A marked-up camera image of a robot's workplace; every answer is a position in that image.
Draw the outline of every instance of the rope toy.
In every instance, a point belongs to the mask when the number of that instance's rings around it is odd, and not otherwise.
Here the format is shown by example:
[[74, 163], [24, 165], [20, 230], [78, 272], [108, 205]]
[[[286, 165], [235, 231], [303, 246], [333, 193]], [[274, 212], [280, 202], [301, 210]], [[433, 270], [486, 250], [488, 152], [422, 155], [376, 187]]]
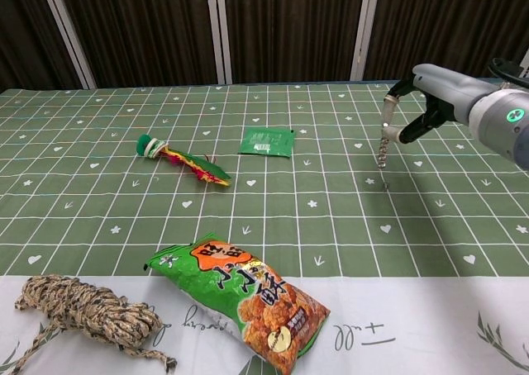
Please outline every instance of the rope toy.
[[151, 138], [147, 134], [138, 139], [136, 152], [139, 156], [144, 156], [147, 159], [164, 156], [174, 164], [184, 163], [192, 169], [199, 180], [204, 180], [207, 183], [217, 183], [226, 187], [230, 185], [231, 177], [220, 167], [211, 163], [208, 158], [204, 160], [191, 154], [172, 150], [167, 143], [157, 138]]
[[33, 340], [32, 346], [17, 361], [11, 374], [21, 371], [26, 361], [40, 348], [42, 340], [55, 330], [80, 330], [89, 338], [105, 344], [115, 344], [133, 357], [156, 358], [168, 372], [177, 361], [156, 350], [140, 346], [150, 333], [161, 330], [160, 318], [149, 310], [146, 303], [127, 303], [126, 297], [117, 297], [112, 290], [95, 287], [78, 278], [58, 275], [35, 276], [27, 280], [15, 308], [38, 309], [50, 319], [50, 324]]

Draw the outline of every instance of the rope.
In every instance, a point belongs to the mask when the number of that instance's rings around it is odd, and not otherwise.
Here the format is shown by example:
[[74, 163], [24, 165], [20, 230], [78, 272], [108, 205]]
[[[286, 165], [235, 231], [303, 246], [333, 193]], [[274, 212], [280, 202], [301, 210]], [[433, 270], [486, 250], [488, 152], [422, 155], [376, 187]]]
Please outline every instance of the rope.
[[163, 327], [160, 318], [146, 303], [129, 304], [126, 297], [118, 298], [108, 288], [95, 287], [78, 278], [49, 275], [27, 280], [15, 308], [23, 311], [28, 307], [43, 311], [50, 324], [17, 361], [12, 375], [21, 371], [45, 337], [55, 330], [80, 330], [91, 339], [115, 344], [130, 356], [156, 358], [164, 363], [166, 372], [176, 367], [174, 358], [157, 350], [140, 348], [152, 332]]

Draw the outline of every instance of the curtain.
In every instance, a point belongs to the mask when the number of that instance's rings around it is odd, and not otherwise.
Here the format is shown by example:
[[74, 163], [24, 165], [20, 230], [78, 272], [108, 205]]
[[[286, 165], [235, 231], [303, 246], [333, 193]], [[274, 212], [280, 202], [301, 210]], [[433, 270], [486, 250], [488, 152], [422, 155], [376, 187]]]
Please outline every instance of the curtain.
[[0, 93], [82, 88], [46, 0], [0, 0]]
[[520, 63], [528, 46], [529, 0], [378, 0], [364, 79], [420, 63], [490, 77], [492, 58]]
[[349, 80], [362, 0], [226, 0], [234, 83]]
[[217, 82], [207, 0], [64, 0], [97, 86]]

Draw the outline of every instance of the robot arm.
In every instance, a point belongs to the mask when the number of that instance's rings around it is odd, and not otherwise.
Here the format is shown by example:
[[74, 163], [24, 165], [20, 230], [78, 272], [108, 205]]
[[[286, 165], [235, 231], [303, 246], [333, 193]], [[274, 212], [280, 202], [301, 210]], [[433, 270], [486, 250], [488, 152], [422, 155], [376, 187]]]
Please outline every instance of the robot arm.
[[[520, 83], [527, 81], [518, 79], [516, 84]], [[416, 90], [426, 98], [425, 113], [407, 126], [391, 126], [400, 97]], [[502, 89], [432, 64], [417, 65], [412, 76], [396, 83], [384, 98], [379, 160], [385, 160], [384, 145], [389, 141], [409, 144], [447, 121], [469, 127], [471, 135], [483, 145], [520, 168], [529, 169], [529, 93]]]

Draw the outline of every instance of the green snack bag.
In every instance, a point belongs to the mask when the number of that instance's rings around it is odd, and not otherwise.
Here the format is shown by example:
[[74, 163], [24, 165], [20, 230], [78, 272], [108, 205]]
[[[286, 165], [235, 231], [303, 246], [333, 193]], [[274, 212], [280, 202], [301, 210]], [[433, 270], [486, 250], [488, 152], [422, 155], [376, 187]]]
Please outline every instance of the green snack bag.
[[330, 311], [254, 255], [213, 233], [171, 246], [146, 264], [283, 375], [314, 344]]
[[294, 130], [250, 127], [241, 143], [240, 154], [292, 155]]

